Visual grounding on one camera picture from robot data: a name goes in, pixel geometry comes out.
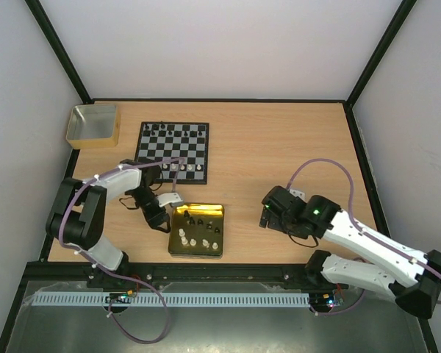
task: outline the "white wall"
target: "white wall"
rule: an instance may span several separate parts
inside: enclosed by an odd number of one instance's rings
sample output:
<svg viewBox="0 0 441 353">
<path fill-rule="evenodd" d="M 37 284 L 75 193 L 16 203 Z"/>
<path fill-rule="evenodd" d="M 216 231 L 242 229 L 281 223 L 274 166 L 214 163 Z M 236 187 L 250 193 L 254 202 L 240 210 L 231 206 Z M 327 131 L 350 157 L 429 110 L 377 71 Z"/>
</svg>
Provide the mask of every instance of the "white wall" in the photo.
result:
<svg viewBox="0 0 441 353">
<path fill-rule="evenodd" d="M 417 2 L 355 113 L 392 236 L 441 251 L 441 0 Z M 441 306 L 430 323 L 441 351 Z"/>
<path fill-rule="evenodd" d="M 0 334 L 36 260 L 80 100 L 24 1 L 0 0 Z"/>
<path fill-rule="evenodd" d="M 347 99 L 401 0 L 42 0 L 93 98 Z"/>
</svg>

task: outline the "wooden table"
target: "wooden table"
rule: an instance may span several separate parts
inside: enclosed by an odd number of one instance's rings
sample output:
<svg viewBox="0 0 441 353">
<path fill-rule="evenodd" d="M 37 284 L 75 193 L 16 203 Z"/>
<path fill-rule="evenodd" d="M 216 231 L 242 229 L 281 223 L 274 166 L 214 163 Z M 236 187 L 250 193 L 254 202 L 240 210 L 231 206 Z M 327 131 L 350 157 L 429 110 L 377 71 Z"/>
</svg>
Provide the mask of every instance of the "wooden table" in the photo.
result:
<svg viewBox="0 0 441 353">
<path fill-rule="evenodd" d="M 121 110 L 119 144 L 80 151 L 74 177 L 84 179 L 114 168 L 135 156 L 142 121 L 207 122 L 209 166 L 207 185 L 179 185 L 186 202 L 223 204 L 226 209 L 224 250 L 220 260 L 173 258 L 168 235 L 150 229 L 142 211 L 129 211 L 118 200 L 107 205 L 104 233 L 132 262 L 169 263 L 306 263 L 314 249 L 294 244 L 286 235 L 258 226 L 261 201 L 275 185 L 287 184 L 303 162 L 326 157 L 351 173 L 356 193 L 355 216 L 374 227 L 356 153 L 339 103 L 199 103 L 115 102 Z M 321 194 L 346 208 L 349 184 L 343 172 L 328 163 L 308 166 L 294 188 Z M 163 185 L 158 193 L 168 192 Z M 312 240 L 301 240 L 312 244 Z M 319 249 L 339 256 L 353 254 L 320 242 Z M 49 261 L 81 261 L 54 240 Z"/>
</svg>

